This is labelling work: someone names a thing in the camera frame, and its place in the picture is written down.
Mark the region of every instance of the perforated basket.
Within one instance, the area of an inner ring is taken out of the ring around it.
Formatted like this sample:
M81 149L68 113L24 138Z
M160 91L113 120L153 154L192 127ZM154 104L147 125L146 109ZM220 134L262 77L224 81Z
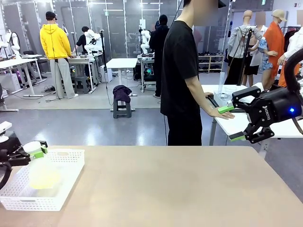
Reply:
M60 182L52 189L29 186L31 165L22 167L0 191L0 201L7 210L60 211L83 166L84 150L52 149L47 156L60 172Z

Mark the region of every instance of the shiny floor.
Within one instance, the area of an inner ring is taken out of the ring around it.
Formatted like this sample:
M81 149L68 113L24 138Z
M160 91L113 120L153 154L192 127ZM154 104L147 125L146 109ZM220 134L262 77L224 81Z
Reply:
M201 118L202 141L208 145L212 119L204 112ZM0 113L2 121L13 124L12 130L23 144L32 140L46 140L49 145L166 145L164 119L159 108L137 109L130 119L113 119L109 110L20 110L16 113ZM246 141L228 141L217 126L214 144L225 146L225 143L227 146L250 146ZM302 147L302 139L274 140L266 157L266 161L301 201Z

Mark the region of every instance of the beige tabletop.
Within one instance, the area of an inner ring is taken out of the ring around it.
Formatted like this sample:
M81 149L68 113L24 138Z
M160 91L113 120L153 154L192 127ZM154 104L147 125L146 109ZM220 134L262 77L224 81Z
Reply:
M303 204L250 147L85 149L60 212L0 208L1 227L302 227Z

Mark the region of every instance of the person in yellow hoodie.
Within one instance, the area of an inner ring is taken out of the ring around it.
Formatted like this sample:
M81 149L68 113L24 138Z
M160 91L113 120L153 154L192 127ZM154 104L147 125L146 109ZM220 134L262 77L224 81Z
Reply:
M71 83L71 72L67 57L71 56L71 46L65 32L56 24L56 15L48 11L46 13L47 25L43 25L40 31L40 40L43 50L50 61L52 77L59 99L63 98L61 78L63 79L67 98L78 97Z

